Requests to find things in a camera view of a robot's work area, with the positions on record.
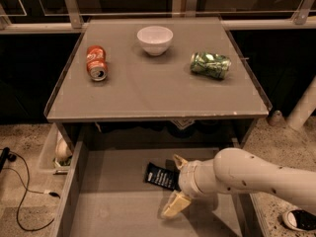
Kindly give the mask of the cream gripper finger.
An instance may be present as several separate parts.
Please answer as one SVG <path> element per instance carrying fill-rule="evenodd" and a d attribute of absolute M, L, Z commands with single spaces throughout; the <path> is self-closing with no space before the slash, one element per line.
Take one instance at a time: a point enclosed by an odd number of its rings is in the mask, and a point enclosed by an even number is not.
<path fill-rule="evenodd" d="M 178 154 L 174 154 L 173 159 L 178 170 L 182 170 L 188 164 L 188 161 Z"/>
<path fill-rule="evenodd" d="M 173 191 L 162 209 L 161 217 L 166 219 L 174 218 L 191 203 L 192 199 L 183 192 Z"/>

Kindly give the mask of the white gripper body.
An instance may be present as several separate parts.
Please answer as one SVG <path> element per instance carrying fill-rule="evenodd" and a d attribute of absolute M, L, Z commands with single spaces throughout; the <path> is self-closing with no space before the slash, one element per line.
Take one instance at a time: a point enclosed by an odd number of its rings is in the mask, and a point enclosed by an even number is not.
<path fill-rule="evenodd" d="M 180 168 L 179 187 L 190 198 L 206 197 L 217 191 L 213 161 L 185 162 Z"/>

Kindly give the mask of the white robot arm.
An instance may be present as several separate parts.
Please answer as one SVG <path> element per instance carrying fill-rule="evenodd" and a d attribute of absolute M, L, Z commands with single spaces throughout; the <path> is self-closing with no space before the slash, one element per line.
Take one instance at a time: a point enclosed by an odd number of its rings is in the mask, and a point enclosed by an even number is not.
<path fill-rule="evenodd" d="M 210 160 L 188 161 L 174 156 L 179 174 L 162 216 L 173 218 L 195 198 L 212 194 L 267 193 L 316 214 L 316 173 L 282 167 L 240 148 L 225 148 Z"/>

